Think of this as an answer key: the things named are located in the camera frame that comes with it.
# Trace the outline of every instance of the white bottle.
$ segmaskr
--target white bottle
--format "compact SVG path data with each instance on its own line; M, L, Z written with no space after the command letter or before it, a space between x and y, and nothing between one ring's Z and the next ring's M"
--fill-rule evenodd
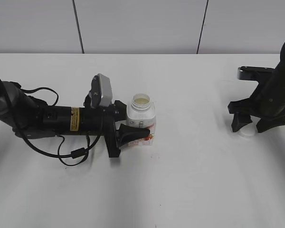
M150 129L150 135L147 138L132 141L129 146L152 145L156 127L156 112L154 103L148 95L136 94L128 103L127 125Z

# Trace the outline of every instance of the white table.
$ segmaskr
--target white table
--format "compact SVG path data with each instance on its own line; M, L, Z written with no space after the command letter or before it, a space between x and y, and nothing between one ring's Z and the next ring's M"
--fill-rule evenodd
M285 228L285 126L245 139L227 105L256 82L239 66L275 67L278 55L0 54L2 80L49 86L81 106L92 77L114 99L147 93L157 109L153 146L108 158L103 138L78 167L32 151L0 122L0 228ZM48 103L50 92L36 97ZM56 153L59 138L33 143ZM85 145L67 137L63 152Z

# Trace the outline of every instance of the white wall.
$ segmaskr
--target white wall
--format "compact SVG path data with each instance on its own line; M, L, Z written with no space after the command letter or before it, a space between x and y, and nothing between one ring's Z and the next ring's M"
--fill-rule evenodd
M76 0L86 53L196 53L205 0Z
M209 0L199 53L279 53L285 0Z
M75 0L86 53L195 54L207 0ZM285 0L209 0L199 53L279 53ZM0 0L0 53L81 53L72 0Z
M81 53L71 0L0 0L0 53Z

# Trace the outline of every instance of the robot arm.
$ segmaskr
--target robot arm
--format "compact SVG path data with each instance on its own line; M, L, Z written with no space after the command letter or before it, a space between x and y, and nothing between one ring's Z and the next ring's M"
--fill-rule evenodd
M251 123L251 115L261 118L256 125L259 133L285 125L285 43L275 69L242 66L238 78L257 81L258 86L249 98L228 105L229 113L234 114L233 132Z
M119 157L120 146L147 137L149 129L139 129L115 122L126 119L126 105L121 101L112 104L110 79L102 74L93 77L91 91L86 96L84 107L49 106L43 100L27 96L18 83L0 80L0 120L12 127L15 135L35 151L54 158L33 146L29 139L54 137L56 135L104 136L109 157ZM62 158L85 156L91 148L80 148Z

